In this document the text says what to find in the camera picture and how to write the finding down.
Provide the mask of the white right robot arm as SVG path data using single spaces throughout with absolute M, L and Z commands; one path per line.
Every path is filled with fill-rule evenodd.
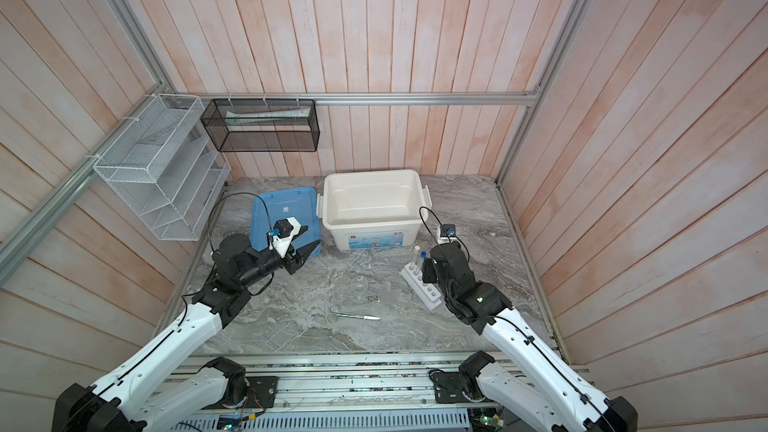
M 543 341 L 494 285 L 478 281 L 456 242 L 433 247 L 423 278 L 440 289 L 446 308 L 504 353 L 532 384 L 508 373 L 490 354 L 476 352 L 450 382 L 433 383 L 469 401 L 502 405 L 536 431 L 635 431 L 636 409 L 609 398 L 576 373 Z

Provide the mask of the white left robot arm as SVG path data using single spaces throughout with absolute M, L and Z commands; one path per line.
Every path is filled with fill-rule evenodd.
M 157 388 L 199 346 L 226 328 L 254 294 L 250 288 L 271 280 L 280 269 L 293 274 L 319 246 L 293 242 L 306 232 L 295 218 L 281 219 L 257 251 L 248 236 L 231 235 L 212 254 L 205 284 L 180 315 L 136 354 L 89 386 L 73 384 L 57 398 L 54 431 L 166 431 L 211 406 L 242 410 L 250 383 L 244 366 L 216 357 L 197 373 L 163 393 Z

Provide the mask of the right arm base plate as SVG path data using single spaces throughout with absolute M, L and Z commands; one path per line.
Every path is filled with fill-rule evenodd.
M 509 390 L 499 389 L 497 384 L 491 383 L 491 375 L 488 373 L 471 374 L 432 369 L 428 372 L 428 378 L 433 384 L 435 401 L 438 404 L 508 405 L 512 399 Z

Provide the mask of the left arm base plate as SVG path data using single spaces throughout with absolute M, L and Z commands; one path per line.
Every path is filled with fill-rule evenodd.
M 277 378 L 274 376 L 226 377 L 216 369 L 206 369 L 193 377 L 186 399 L 188 405 L 204 408 L 236 409 L 274 406 Z

